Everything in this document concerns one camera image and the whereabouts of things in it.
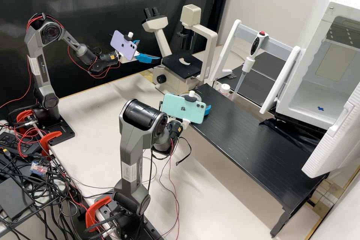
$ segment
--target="smartphone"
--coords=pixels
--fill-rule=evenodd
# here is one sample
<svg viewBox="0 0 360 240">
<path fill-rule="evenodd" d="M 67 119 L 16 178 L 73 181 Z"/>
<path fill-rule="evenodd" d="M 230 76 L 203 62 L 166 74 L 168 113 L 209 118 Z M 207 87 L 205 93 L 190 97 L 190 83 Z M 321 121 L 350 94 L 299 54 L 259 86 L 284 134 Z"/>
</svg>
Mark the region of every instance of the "smartphone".
<svg viewBox="0 0 360 240">
<path fill-rule="evenodd" d="M 165 94 L 161 111 L 169 116 L 187 119 L 191 123 L 201 124 L 204 119 L 206 104 L 200 101 L 186 101 L 184 97 Z"/>
<path fill-rule="evenodd" d="M 115 30 L 112 35 L 110 45 L 129 61 L 131 61 L 137 49 L 137 45 L 131 40 L 126 40 L 118 30 Z"/>
</svg>

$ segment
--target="black curtain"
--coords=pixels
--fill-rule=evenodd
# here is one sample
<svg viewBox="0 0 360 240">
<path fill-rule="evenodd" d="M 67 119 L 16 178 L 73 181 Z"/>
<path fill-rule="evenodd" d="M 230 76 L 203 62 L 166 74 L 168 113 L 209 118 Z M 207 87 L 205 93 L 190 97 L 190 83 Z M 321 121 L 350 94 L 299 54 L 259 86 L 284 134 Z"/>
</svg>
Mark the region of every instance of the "black curtain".
<svg viewBox="0 0 360 240">
<path fill-rule="evenodd" d="M 160 13 L 168 17 L 169 25 L 164 29 L 177 52 L 180 41 L 176 37 L 183 5 L 193 3 L 202 8 L 201 23 L 217 29 L 221 14 L 218 7 L 225 0 L 0 0 L 0 68 L 2 88 L 0 106 L 6 101 L 20 97 L 29 84 L 26 68 L 27 48 L 24 44 L 25 25 L 36 12 L 45 12 L 57 18 L 80 42 L 91 47 L 101 47 L 103 52 L 112 51 L 111 34 L 114 30 L 122 33 L 134 32 L 140 39 L 138 51 L 160 56 L 155 36 L 143 30 L 145 7 L 157 6 Z M 115 79 L 119 79 L 152 67 L 150 64 L 131 62 L 111 70 L 104 79 L 93 79 L 76 67 L 68 58 L 64 42 L 53 42 L 44 48 L 46 63 L 52 86 L 59 97 L 64 97 Z M 204 43 L 196 43 L 194 51 L 204 48 Z M 34 103 L 32 87 L 21 101 L 13 102 L 0 109 L 0 117 L 12 109 Z"/>
</svg>

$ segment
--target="small white bottle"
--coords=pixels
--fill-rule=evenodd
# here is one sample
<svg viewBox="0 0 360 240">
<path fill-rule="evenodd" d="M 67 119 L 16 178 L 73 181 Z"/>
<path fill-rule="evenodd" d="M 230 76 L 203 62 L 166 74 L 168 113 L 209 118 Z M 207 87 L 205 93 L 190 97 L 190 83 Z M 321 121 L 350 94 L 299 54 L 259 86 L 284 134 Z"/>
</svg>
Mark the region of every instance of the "small white bottle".
<svg viewBox="0 0 360 240">
<path fill-rule="evenodd" d="M 220 86 L 219 92 L 223 95 L 226 96 L 227 98 L 230 97 L 230 85 L 228 84 L 222 84 Z"/>
</svg>

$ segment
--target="mint green smartphone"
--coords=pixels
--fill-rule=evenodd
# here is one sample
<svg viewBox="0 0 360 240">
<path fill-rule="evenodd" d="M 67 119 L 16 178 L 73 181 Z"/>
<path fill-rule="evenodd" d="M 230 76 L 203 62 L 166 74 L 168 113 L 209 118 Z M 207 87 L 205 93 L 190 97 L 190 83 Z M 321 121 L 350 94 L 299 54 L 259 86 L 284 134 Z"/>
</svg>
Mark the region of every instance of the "mint green smartphone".
<svg viewBox="0 0 360 240">
<path fill-rule="evenodd" d="M 191 123 L 201 124 L 204 119 L 206 104 L 199 101 L 186 101 L 184 97 L 165 94 L 161 111 L 169 116 L 187 119 Z"/>
</svg>

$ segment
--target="open door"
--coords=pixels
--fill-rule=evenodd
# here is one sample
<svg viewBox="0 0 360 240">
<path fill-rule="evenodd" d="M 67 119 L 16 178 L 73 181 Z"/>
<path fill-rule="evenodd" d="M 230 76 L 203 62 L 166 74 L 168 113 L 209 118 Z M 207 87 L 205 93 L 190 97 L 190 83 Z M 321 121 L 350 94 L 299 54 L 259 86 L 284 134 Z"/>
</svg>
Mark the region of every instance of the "open door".
<svg viewBox="0 0 360 240">
<path fill-rule="evenodd" d="M 360 158 L 360 83 L 345 102 L 302 171 L 314 178 Z"/>
</svg>

